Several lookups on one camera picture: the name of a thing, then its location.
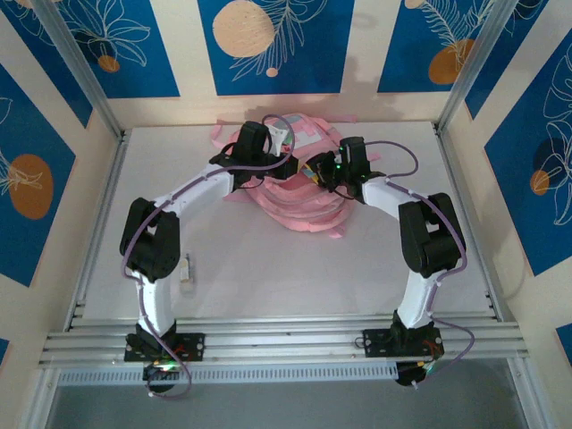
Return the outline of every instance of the orange circle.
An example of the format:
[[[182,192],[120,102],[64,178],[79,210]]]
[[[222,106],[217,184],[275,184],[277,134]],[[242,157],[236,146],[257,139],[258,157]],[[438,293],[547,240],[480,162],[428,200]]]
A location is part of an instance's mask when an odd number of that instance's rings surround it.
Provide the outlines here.
[[[115,73],[119,71],[119,62],[109,55],[101,55],[97,58],[97,63],[99,67],[104,69],[108,73]]]
[[[10,199],[16,211],[28,219],[41,219],[50,209],[54,197],[54,179],[46,162],[36,155],[20,155],[12,161],[8,171],[14,181],[10,186]],[[22,179],[30,180],[30,185]]]
[[[405,0],[405,7],[408,9],[416,9],[421,7],[421,4],[425,3],[425,0]]]
[[[542,170],[534,172],[533,177],[530,178],[530,189],[536,195],[544,195],[551,185],[551,180],[548,177],[548,173]]]
[[[214,17],[217,45],[230,56],[247,58],[262,54],[274,41],[274,25],[258,4],[234,0]]]
[[[442,49],[429,65],[429,79],[431,82],[437,85],[455,83],[474,43],[475,41],[469,38],[460,40],[456,44]]]

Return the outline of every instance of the pink fabric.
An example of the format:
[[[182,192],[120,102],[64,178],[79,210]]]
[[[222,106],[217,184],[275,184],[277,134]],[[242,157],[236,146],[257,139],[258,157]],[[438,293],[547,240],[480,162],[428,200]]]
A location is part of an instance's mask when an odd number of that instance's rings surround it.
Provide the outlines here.
[[[340,145],[342,135],[327,121],[321,118],[310,118],[304,114],[288,114],[286,118],[298,117],[291,123],[295,133],[305,132],[308,136],[320,136],[320,140],[304,147],[294,148],[293,155],[304,164],[311,157],[336,150]],[[267,123],[272,125],[278,120],[271,119]],[[211,131],[213,144],[222,148],[224,143],[218,140],[222,126],[217,124]],[[239,132],[231,135],[229,142],[236,141]],[[255,187],[260,179],[253,178],[245,183],[244,188]],[[254,201],[277,222],[294,231],[328,231],[328,235],[338,239],[345,233],[343,224],[351,214],[353,202],[342,198],[325,189],[321,189],[304,173],[299,172],[286,181],[265,178],[262,185],[245,189],[248,196],[243,198],[228,196],[227,201]]]

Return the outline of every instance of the white table surface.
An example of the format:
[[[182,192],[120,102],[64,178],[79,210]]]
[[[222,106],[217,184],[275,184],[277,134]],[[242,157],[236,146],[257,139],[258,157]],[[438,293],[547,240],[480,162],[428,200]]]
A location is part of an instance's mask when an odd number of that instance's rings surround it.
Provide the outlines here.
[[[390,139],[410,147],[420,167],[400,183],[420,192],[447,192],[451,185],[429,122],[341,123],[344,136]],[[131,202],[161,196],[206,165],[216,153],[211,126],[134,129],[114,194],[96,266],[88,286],[84,317],[138,315],[135,286],[120,275],[119,242]],[[224,127],[227,138],[238,126]],[[368,147],[382,158],[372,168],[386,173],[412,167],[394,147]],[[453,196],[458,208],[458,201]],[[467,235],[463,219],[461,227]],[[399,224],[373,207],[355,204],[346,236],[287,230],[256,204],[220,201],[199,214],[181,238],[183,253],[197,260],[190,296],[180,294],[175,272],[172,303],[179,317],[387,314],[400,303],[408,268],[400,249]],[[469,265],[441,287],[435,310],[487,312],[486,282],[475,249]]]

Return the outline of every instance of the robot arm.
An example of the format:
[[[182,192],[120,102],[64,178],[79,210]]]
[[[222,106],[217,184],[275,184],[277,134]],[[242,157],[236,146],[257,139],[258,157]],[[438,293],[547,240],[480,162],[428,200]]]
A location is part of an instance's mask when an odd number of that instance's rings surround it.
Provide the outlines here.
[[[181,344],[184,340],[181,337],[185,335],[175,334],[176,323],[167,280],[180,259],[180,224],[189,222],[202,208],[239,189],[252,176],[287,179],[298,172],[298,160],[293,156],[290,156],[291,161],[280,168],[259,168],[273,165],[277,159],[284,156],[263,151],[267,135],[268,129],[264,125],[245,123],[230,156],[224,152],[215,156],[201,174],[174,192],[155,201],[138,198],[131,205],[120,247],[122,255],[125,255],[135,232],[144,220],[162,204],[172,201],[137,238],[127,258],[127,266],[132,272],[141,275],[144,282],[143,304],[148,320],[161,339],[172,349]],[[388,353],[385,356],[420,356],[423,351],[419,352],[416,347],[425,339],[435,339],[439,336],[426,313],[432,287],[439,275],[456,266],[460,258],[458,248],[450,232],[428,206],[390,186],[384,174],[371,172],[362,138],[343,139],[340,163],[336,160],[337,155],[328,152],[307,162],[307,166],[316,172],[318,185],[330,191],[338,186],[345,186],[355,200],[383,210],[400,223],[401,249],[410,273],[405,296],[394,313],[390,336],[395,344],[391,346],[391,350],[387,339],[383,339],[383,348],[386,349],[384,352]],[[237,167],[213,174],[222,167],[237,165],[253,165],[258,169],[252,172],[247,167]],[[189,187],[195,181],[199,183]],[[450,198],[446,194],[435,194],[428,198],[447,216],[462,239]],[[160,359],[164,351],[143,322],[140,317],[137,334],[128,336],[128,344],[139,351],[136,357],[138,361]]]
[[[149,204],[145,201],[143,204],[147,207],[160,206],[165,201],[171,201],[173,196],[188,186],[193,181],[200,180],[201,177],[206,177],[210,172],[220,169],[219,164],[209,164],[200,174],[196,177],[184,183],[179,188],[164,195],[160,198],[156,198],[154,204]],[[169,241],[171,245],[165,242],[164,252],[162,257],[160,257],[161,262],[167,264],[168,270],[174,270],[179,263],[180,259],[180,228],[179,225],[185,225],[192,219],[193,216],[197,215],[205,207],[210,206],[216,201],[226,197],[231,192],[234,191],[233,188],[234,176],[229,172],[221,172],[213,175],[207,180],[203,180],[197,185],[193,186],[188,191],[184,192],[179,198],[169,206],[169,217],[172,219],[171,215],[174,215],[178,222],[173,222],[171,226],[169,235]],[[163,275],[163,273],[156,273],[153,275],[146,270],[147,275],[142,275],[143,280],[143,299],[145,304],[145,309],[147,311],[147,316],[149,322],[153,325],[159,335],[164,335],[168,332],[174,325],[175,319],[172,314],[171,307],[171,294],[170,294],[170,281],[169,277],[156,278],[153,282],[151,279],[157,277],[157,275]],[[144,323],[142,315],[139,315],[139,325],[148,331],[147,325]]]
[[[316,173],[319,186],[330,191],[345,186],[358,202],[377,207],[399,221],[401,251],[410,271],[396,321],[406,330],[430,324],[426,309],[433,285],[460,259],[450,231],[411,193],[397,190],[384,174],[371,171],[363,138],[342,139],[339,159],[333,152],[321,154],[309,160],[307,166]],[[465,245],[450,197],[444,193],[425,197],[443,212]],[[430,224],[434,231],[429,231]]]
[[[181,225],[186,225],[202,209],[239,189],[253,176],[287,179],[298,172],[298,160],[294,156],[264,152],[268,132],[263,124],[246,122],[240,129],[231,155],[223,151],[214,156],[200,174],[173,192],[154,201],[138,198],[131,204],[120,246],[124,256],[140,225],[164,205],[164,210],[139,235],[127,258],[127,267],[140,275],[143,282],[142,296],[147,320],[162,338],[172,336],[176,328],[169,275],[176,269],[181,257]],[[285,157],[288,160],[276,166]],[[161,354],[141,314],[137,332],[142,342],[150,346],[145,347],[145,354]]]
[[[416,199],[391,188],[384,177],[375,177],[362,186],[364,204],[377,207],[388,215],[400,220],[400,207],[407,203],[415,204]],[[406,328],[418,328],[431,323],[431,319],[425,312],[431,289],[435,280],[443,270],[431,273],[424,277],[409,269],[408,283],[405,295],[397,309],[397,314]]]

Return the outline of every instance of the wall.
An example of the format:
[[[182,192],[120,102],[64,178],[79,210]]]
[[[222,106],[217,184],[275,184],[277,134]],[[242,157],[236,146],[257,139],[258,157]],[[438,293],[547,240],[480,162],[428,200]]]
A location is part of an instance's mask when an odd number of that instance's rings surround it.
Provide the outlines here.
[[[0,63],[75,154],[31,285],[0,274],[0,337],[10,341],[0,370],[0,427],[9,428],[25,405],[23,394],[46,333],[63,328],[116,143],[97,114],[84,129],[1,13],[0,39]],[[3,257],[10,251],[4,248]]]
[[[268,112],[356,114],[361,121],[433,120],[448,92],[378,94],[400,0],[356,0],[341,93],[218,97],[197,2],[152,2],[179,98],[112,99],[126,127],[240,122]]]
[[[572,258],[533,275],[484,146],[570,31],[571,13],[567,0],[550,0],[476,118],[472,120],[462,106],[448,130],[502,294],[520,324],[562,428],[572,422],[572,367],[555,329],[572,322]],[[561,239],[572,242],[567,234]]]

